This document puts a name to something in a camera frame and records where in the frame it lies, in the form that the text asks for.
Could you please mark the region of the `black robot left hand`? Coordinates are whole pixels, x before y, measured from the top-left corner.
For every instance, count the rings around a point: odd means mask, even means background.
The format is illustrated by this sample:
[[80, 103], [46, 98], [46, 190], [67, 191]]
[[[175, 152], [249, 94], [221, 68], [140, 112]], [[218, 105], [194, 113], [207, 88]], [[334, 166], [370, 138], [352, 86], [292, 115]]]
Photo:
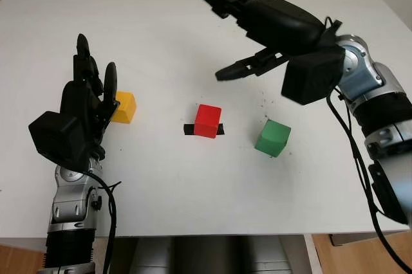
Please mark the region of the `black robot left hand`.
[[77, 37], [77, 54], [73, 56], [73, 80], [64, 87], [60, 112], [80, 121], [85, 149], [88, 156], [96, 160], [105, 158], [106, 153], [101, 143], [106, 128], [120, 105], [116, 100], [116, 93], [115, 63], [107, 65], [104, 81], [101, 81], [88, 40], [80, 33]]

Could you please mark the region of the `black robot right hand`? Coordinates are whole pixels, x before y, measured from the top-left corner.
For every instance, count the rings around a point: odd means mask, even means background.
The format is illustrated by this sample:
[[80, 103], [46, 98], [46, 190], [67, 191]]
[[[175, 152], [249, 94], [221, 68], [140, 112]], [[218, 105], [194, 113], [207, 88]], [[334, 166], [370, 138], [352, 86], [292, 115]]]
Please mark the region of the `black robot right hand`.
[[219, 81], [260, 76], [294, 57], [331, 48], [341, 22], [321, 22], [285, 0], [204, 0], [220, 18], [232, 16], [263, 50], [216, 72]]

